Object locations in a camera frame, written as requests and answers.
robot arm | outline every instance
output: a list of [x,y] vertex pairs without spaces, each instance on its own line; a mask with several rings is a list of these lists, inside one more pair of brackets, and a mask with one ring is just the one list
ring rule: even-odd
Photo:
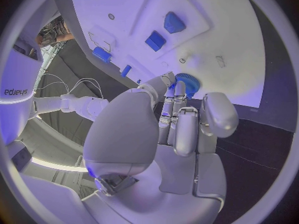
[[95,97],[77,98],[71,94],[61,95],[60,97],[33,98],[29,119],[41,113],[53,111],[73,112],[79,116],[95,121],[99,113],[108,104],[108,100]]

blue cylinder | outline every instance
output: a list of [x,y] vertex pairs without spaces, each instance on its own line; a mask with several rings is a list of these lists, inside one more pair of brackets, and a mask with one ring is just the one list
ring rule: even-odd
[[127,65],[127,66],[124,68],[124,70],[122,71],[121,76],[122,76],[122,77],[126,77],[127,74],[129,73],[130,69],[132,69],[132,67],[129,66],[129,65]]

